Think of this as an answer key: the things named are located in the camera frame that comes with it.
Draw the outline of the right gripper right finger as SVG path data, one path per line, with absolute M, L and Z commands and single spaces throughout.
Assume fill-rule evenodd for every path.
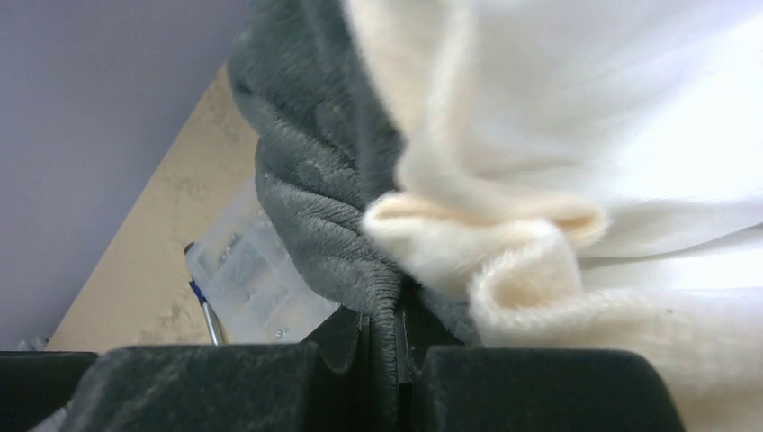
M 405 431 L 682 431 L 649 363 L 612 350 L 464 346 L 418 294 L 398 306 Z

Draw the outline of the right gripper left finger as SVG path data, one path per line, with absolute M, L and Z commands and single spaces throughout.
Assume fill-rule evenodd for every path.
M 340 309 L 298 343 L 128 346 L 76 389 L 66 431 L 356 431 L 368 319 Z

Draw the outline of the grey cream ruffled pillowcase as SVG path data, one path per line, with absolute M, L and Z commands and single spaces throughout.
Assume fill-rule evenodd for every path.
M 309 287 L 394 357 L 644 356 L 690 431 L 762 428 L 759 1 L 255 1 L 228 63 Z

